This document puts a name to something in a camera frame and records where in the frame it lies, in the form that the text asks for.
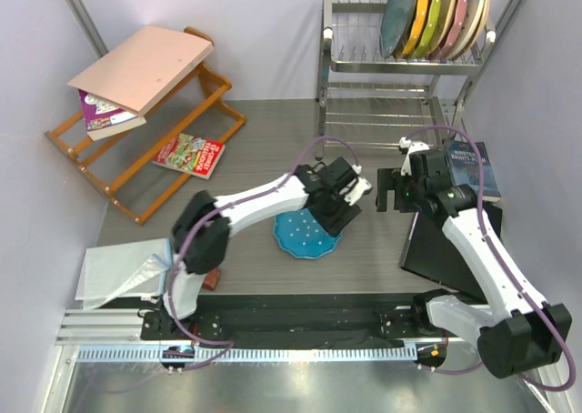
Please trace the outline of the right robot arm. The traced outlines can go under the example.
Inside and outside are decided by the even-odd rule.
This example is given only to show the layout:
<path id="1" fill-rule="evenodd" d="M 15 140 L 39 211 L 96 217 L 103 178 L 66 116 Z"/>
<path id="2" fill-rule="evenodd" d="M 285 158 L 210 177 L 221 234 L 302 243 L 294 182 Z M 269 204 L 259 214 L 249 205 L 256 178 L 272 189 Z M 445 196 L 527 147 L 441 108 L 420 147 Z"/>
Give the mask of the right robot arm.
<path id="1" fill-rule="evenodd" d="M 551 305 L 519 271 L 491 227 L 471 186 L 454 185 L 446 155 L 439 149 L 410 152 L 400 168 L 377 171 L 376 209 L 417 212 L 439 226 L 464 258 L 490 310 L 483 312 L 443 289 L 413 299 L 410 322 L 420 335 L 438 329 L 474 346 L 485 368 L 507 378 L 565 358 L 572 317 L 562 304 Z"/>

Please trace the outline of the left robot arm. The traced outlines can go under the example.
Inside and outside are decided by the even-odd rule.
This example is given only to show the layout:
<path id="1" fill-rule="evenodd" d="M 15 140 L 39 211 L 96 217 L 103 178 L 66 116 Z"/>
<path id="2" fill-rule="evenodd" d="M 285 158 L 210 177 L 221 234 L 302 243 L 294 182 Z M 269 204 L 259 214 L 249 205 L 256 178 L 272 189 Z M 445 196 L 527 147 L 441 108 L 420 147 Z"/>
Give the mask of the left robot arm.
<path id="1" fill-rule="evenodd" d="M 296 212 L 299 229 L 287 236 L 296 245 L 324 247 L 360 213 L 357 202 L 372 185 L 361 166 L 344 158 L 330 165 L 298 165 L 272 182 L 227 196 L 196 193 L 172 227 L 174 272 L 166 281 L 163 330 L 175 339 L 194 326 L 197 297 L 206 275 L 226 257 L 232 237 L 252 225 Z"/>

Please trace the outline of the blue dotted plate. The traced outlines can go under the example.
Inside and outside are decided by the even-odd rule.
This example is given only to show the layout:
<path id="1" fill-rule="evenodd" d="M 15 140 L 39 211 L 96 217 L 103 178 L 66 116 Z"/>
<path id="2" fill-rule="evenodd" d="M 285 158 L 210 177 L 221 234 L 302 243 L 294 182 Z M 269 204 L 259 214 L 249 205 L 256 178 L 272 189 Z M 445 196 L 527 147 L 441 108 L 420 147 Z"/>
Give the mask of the blue dotted plate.
<path id="1" fill-rule="evenodd" d="M 342 239 L 342 234 L 330 236 L 307 208 L 275 216 L 273 235 L 282 250 L 310 260 L 333 252 Z"/>

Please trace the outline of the dark blue-grey plate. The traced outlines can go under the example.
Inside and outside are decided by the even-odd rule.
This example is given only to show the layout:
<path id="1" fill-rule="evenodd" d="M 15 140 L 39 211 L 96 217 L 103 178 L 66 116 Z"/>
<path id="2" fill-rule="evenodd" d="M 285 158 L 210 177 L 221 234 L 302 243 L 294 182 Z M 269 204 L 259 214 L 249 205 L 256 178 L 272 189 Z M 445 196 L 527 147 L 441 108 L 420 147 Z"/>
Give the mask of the dark blue-grey plate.
<path id="1" fill-rule="evenodd" d="M 417 0 L 387 0 L 380 26 L 380 52 L 388 59 L 404 48 Z"/>

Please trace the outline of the metal dish rack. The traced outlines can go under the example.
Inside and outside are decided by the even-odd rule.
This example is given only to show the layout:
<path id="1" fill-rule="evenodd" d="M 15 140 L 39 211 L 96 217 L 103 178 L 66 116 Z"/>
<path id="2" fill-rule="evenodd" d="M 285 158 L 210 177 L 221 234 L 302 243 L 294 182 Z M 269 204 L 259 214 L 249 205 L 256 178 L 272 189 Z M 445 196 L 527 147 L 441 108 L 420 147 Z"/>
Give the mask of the metal dish rack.
<path id="1" fill-rule="evenodd" d="M 454 61 L 385 59 L 379 49 L 383 0 L 322 0 L 316 136 L 339 137 L 361 149 L 395 149 L 419 127 L 465 127 L 469 93 L 496 41 L 491 20 L 469 51 Z"/>

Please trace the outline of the orange dotted plate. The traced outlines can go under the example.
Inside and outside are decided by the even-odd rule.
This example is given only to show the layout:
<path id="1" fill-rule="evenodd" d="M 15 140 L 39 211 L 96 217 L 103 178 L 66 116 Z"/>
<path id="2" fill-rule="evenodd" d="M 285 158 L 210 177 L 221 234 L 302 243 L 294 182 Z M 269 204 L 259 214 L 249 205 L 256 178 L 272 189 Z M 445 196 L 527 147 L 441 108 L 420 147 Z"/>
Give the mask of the orange dotted plate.
<path id="1" fill-rule="evenodd" d="M 402 56 L 407 58 L 412 55 L 420 39 L 426 21 L 429 0 L 416 0 L 415 18 L 410 28 L 409 37 L 402 51 Z"/>

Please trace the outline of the green dotted plate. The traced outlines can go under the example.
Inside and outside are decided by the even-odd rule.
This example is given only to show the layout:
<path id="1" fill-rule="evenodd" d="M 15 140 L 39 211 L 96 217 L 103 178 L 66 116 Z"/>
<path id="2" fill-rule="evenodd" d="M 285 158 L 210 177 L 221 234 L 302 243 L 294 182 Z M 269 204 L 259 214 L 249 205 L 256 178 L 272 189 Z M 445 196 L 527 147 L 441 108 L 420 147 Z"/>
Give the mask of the green dotted plate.
<path id="1" fill-rule="evenodd" d="M 429 0 L 424 29 L 412 54 L 413 58 L 423 58 L 427 55 L 429 44 L 437 28 L 441 5 L 442 0 Z"/>

